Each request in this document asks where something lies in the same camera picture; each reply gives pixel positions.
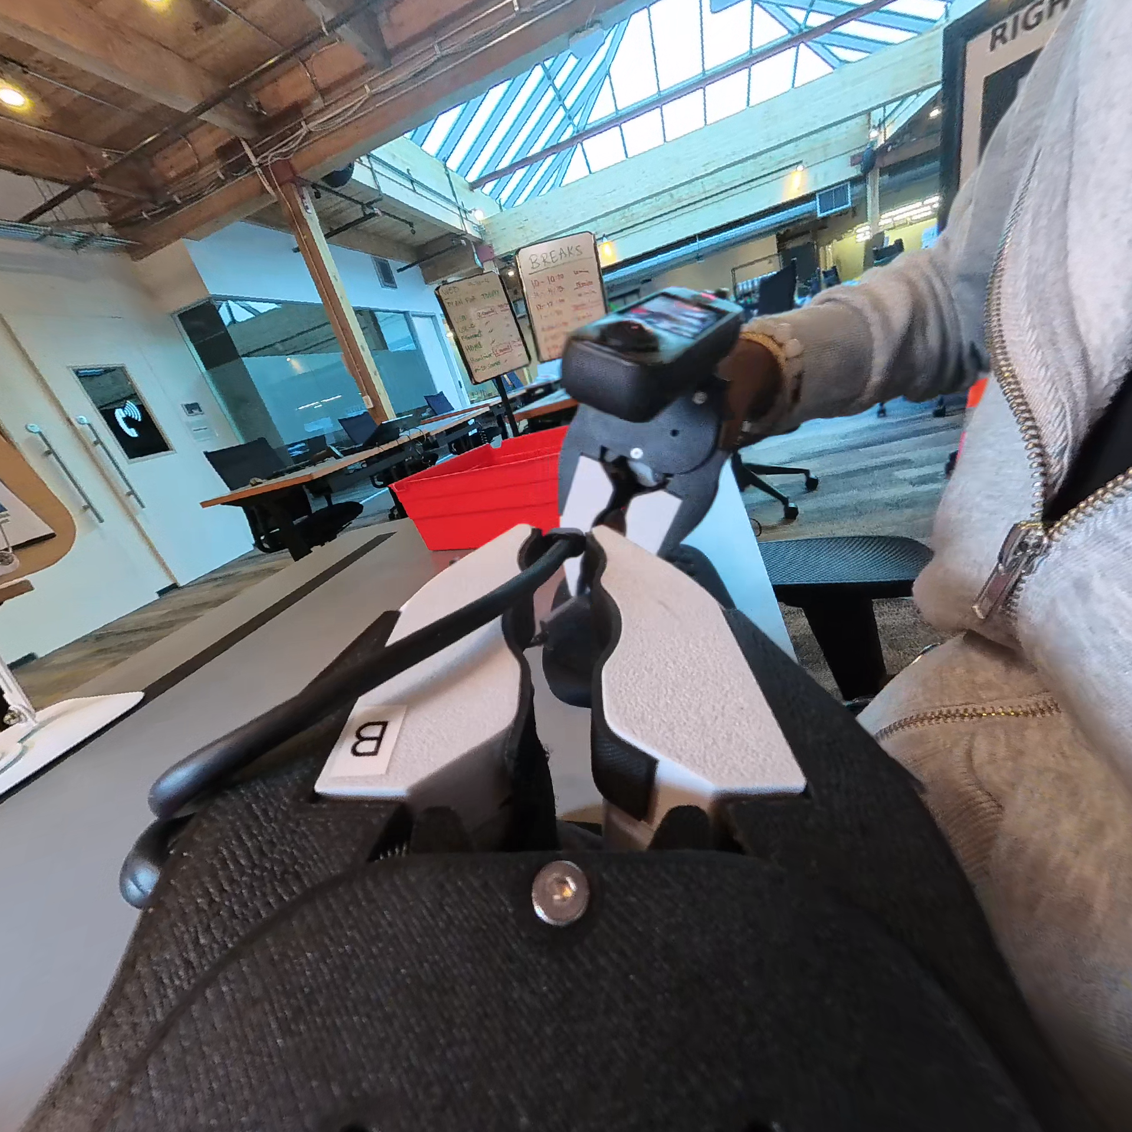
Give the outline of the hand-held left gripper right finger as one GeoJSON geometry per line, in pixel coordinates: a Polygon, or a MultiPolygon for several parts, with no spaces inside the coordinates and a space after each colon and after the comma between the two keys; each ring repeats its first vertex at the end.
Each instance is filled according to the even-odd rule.
{"type": "Polygon", "coordinates": [[[589,535],[590,768],[610,846],[648,846],[674,809],[722,826],[730,801],[802,797],[807,781],[736,628],[742,617],[623,533],[589,535]]]}

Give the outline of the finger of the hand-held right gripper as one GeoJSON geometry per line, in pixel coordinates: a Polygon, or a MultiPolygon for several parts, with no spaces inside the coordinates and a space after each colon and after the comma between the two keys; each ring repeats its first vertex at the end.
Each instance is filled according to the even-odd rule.
{"type": "Polygon", "coordinates": [[[561,506],[559,528],[582,533],[582,551],[563,566],[559,605],[587,590],[590,567],[585,564],[590,531],[613,524],[621,528],[621,459],[581,455],[561,506]]]}
{"type": "Polygon", "coordinates": [[[667,490],[635,493],[624,508],[625,539],[652,556],[660,556],[682,501],[667,490]]]}

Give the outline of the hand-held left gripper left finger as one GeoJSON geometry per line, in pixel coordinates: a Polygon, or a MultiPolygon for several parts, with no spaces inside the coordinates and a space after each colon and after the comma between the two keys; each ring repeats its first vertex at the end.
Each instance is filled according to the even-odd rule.
{"type": "Polygon", "coordinates": [[[445,807],[473,836],[515,836],[535,793],[534,595],[365,691],[314,784],[331,804],[445,807]]]}

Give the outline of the large red plastic bin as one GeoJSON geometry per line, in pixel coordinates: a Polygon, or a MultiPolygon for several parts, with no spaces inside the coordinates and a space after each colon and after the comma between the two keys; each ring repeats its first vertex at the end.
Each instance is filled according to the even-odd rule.
{"type": "Polygon", "coordinates": [[[434,552],[477,548],[517,524],[559,526],[558,463],[567,427],[474,447],[391,486],[434,552]]]}

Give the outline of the person's right forearm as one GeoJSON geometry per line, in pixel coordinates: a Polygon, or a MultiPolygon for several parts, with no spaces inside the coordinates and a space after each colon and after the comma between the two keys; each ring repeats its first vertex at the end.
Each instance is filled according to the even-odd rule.
{"type": "Polygon", "coordinates": [[[928,249],[749,323],[779,373],[756,428],[786,432],[883,401],[966,390],[988,373],[984,304],[997,248],[997,235],[953,225],[928,249]]]}

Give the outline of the person's right hand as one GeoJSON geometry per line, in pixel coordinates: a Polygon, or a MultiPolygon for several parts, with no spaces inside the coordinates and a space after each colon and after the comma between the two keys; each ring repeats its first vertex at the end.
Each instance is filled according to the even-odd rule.
{"type": "Polygon", "coordinates": [[[741,448],[771,433],[798,402],[803,346],[783,319],[755,319],[717,365],[726,385],[720,447],[741,448]]]}

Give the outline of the tall handwritten whiteboard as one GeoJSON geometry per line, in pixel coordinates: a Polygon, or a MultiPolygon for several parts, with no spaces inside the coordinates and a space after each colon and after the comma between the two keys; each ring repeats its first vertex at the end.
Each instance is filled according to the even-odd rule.
{"type": "Polygon", "coordinates": [[[598,245],[578,231],[521,248],[515,257],[536,357],[562,357],[570,334],[609,312],[598,245]]]}

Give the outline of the small handwritten whiteboard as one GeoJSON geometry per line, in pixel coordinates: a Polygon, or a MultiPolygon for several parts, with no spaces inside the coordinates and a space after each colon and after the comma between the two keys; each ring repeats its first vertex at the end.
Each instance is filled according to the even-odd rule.
{"type": "Polygon", "coordinates": [[[511,435],[517,436],[519,427],[503,377],[528,365],[531,354],[501,277],[495,272],[478,272],[446,281],[434,293],[470,381],[496,386],[511,435]]]}

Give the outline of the black mesh seat chair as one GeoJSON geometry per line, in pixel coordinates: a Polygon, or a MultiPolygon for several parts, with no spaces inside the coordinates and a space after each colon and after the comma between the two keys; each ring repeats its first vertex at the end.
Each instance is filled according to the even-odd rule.
{"type": "Polygon", "coordinates": [[[910,598],[930,547],[896,535],[835,535],[761,541],[759,551],[775,597],[807,618],[842,699],[873,698],[888,680],[873,602],[910,598]]]}

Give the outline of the wooden office desk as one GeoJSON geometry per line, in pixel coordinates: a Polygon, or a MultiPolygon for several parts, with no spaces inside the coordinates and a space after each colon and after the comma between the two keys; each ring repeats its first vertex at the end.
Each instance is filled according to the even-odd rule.
{"type": "MultiPolygon", "coordinates": [[[[495,416],[493,408],[484,401],[470,408],[416,423],[383,443],[360,447],[345,455],[331,455],[303,466],[295,464],[294,467],[299,470],[290,474],[288,478],[292,482],[306,485],[314,506],[325,505],[326,497],[333,498],[333,481],[350,471],[361,473],[365,481],[381,490],[388,489],[400,479],[399,470],[406,466],[419,470],[430,466],[450,450],[453,439],[462,439],[469,433],[481,433],[485,424],[489,425],[495,421],[495,416]]],[[[226,505],[226,502],[261,490],[264,490],[263,486],[255,490],[230,493],[228,487],[225,491],[201,501],[199,506],[205,510],[225,506],[243,512],[234,505],[226,505]]]]}

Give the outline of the white poster stand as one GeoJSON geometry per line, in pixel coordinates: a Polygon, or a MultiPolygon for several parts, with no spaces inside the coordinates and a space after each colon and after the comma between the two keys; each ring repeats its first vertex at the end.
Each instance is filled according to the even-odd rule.
{"type": "Polygon", "coordinates": [[[1,797],[71,754],[144,699],[143,691],[69,698],[38,710],[1,663],[1,797]]]}

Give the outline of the glass door with phone sign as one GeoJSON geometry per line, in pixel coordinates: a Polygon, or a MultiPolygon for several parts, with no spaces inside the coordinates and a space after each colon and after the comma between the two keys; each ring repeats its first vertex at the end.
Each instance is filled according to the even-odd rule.
{"type": "Polygon", "coordinates": [[[102,428],[129,462],[175,452],[125,363],[78,363],[67,370],[85,397],[83,412],[73,415],[79,428],[102,428]]]}

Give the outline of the curved wooden partition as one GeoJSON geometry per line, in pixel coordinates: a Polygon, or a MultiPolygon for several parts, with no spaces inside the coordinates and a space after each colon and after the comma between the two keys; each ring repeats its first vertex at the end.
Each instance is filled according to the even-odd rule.
{"type": "Polygon", "coordinates": [[[30,592],[31,575],[61,560],[74,543],[71,513],[1,432],[1,601],[30,592]]]}

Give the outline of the black framed printed sign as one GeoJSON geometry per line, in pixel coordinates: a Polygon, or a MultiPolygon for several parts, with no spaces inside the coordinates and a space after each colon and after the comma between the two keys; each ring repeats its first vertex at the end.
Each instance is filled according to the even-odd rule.
{"type": "Polygon", "coordinates": [[[1070,1],[955,2],[943,26],[943,206],[973,173],[1070,1]]]}

